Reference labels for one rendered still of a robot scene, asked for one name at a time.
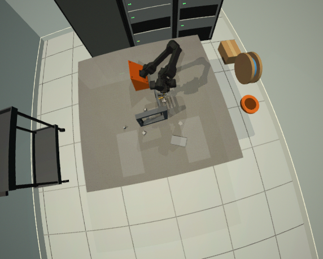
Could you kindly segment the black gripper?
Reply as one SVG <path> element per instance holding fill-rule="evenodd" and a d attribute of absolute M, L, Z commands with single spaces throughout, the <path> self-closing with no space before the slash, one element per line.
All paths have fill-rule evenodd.
<path fill-rule="evenodd" d="M 165 82 L 165 83 L 168 83 L 168 82 Z M 149 84 L 150 84 L 150 89 L 155 89 L 155 88 L 154 88 L 154 86 L 155 86 L 155 81 L 150 81 L 150 82 L 149 82 Z M 170 82 L 168 83 L 168 86 L 169 86 L 170 88 L 174 88 L 174 87 L 176 87 L 176 80 L 175 80 L 175 79 L 172 79 L 172 81 L 170 81 Z"/>

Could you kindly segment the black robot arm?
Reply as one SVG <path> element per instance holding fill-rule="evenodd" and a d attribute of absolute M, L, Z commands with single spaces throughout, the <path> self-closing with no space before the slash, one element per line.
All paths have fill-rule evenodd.
<path fill-rule="evenodd" d="M 142 70 L 139 70 L 139 76 L 146 79 L 146 76 L 148 74 L 152 75 L 156 71 L 156 67 L 163 60 L 165 60 L 167 56 L 172 54 L 168 65 L 166 65 L 164 68 L 161 67 L 160 71 L 158 72 L 158 78 L 154 86 L 154 88 L 160 91 L 160 93 L 168 93 L 170 91 L 168 83 L 172 81 L 172 79 L 176 75 L 176 64 L 181 52 L 182 49 L 180 48 L 180 45 L 176 41 L 170 40 L 167 44 L 166 49 L 153 62 L 149 62 L 148 64 L 143 65 Z"/>

